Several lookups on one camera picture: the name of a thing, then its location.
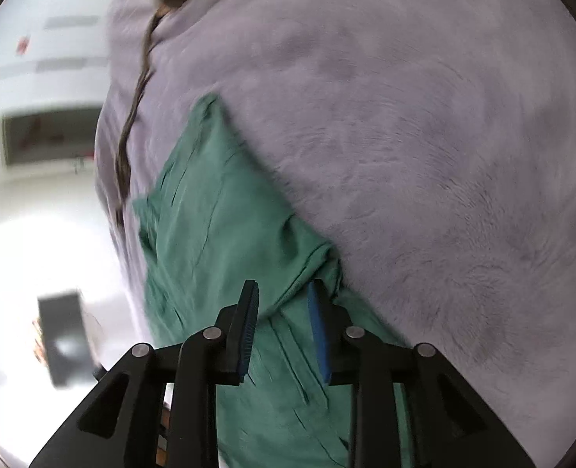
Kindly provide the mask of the green work jacket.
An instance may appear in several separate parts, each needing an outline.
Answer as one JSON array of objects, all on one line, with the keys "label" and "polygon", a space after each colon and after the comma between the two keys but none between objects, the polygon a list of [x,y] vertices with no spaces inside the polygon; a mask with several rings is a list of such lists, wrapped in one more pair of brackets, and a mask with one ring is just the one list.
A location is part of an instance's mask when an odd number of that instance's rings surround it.
[{"label": "green work jacket", "polygon": [[350,391],[316,363],[307,284],[321,279],[350,317],[399,337],[344,282],[334,244],[300,219],[215,94],[188,116],[156,186],[135,202],[144,307],[162,346],[207,328],[248,280],[260,289],[249,372],[217,392],[218,448],[231,467],[343,467]]}]

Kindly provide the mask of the lavender embossed bed blanket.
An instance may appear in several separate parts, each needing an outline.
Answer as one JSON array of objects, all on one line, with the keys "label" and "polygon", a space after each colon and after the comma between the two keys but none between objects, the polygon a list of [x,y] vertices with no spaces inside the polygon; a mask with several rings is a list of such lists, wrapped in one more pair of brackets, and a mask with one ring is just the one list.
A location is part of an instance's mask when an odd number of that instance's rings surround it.
[{"label": "lavender embossed bed blanket", "polygon": [[142,337],[135,202],[215,94],[345,284],[434,344],[539,467],[576,441],[576,20],[561,0],[114,0],[96,188]]}]

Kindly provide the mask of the brown fabric belt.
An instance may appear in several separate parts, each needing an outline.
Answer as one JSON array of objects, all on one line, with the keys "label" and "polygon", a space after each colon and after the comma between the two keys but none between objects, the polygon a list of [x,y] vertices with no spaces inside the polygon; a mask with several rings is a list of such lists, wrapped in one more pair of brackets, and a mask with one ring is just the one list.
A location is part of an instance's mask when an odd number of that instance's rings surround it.
[{"label": "brown fabric belt", "polygon": [[141,57],[141,71],[138,76],[135,91],[132,95],[132,103],[125,119],[122,133],[117,144],[117,155],[114,161],[114,175],[117,181],[117,194],[119,195],[119,203],[116,208],[116,222],[120,228],[124,227],[124,208],[129,199],[130,183],[132,182],[132,165],[130,165],[127,143],[132,134],[132,126],[138,114],[139,104],[143,97],[145,87],[150,79],[150,63],[149,54],[151,51],[151,35],[157,28],[162,18],[173,9],[183,6],[187,0],[159,0],[157,10],[155,10],[153,17],[150,19],[148,27],[145,31],[142,40],[142,57]]}]

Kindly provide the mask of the wall mounted monitor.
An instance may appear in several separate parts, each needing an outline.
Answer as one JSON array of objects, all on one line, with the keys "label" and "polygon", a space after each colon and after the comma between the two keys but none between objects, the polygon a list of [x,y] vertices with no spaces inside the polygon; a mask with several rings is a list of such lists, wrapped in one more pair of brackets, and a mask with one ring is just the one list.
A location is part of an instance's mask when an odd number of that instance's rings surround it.
[{"label": "wall mounted monitor", "polygon": [[55,388],[95,381],[98,363],[85,318],[82,298],[77,291],[38,299],[44,358]]}]

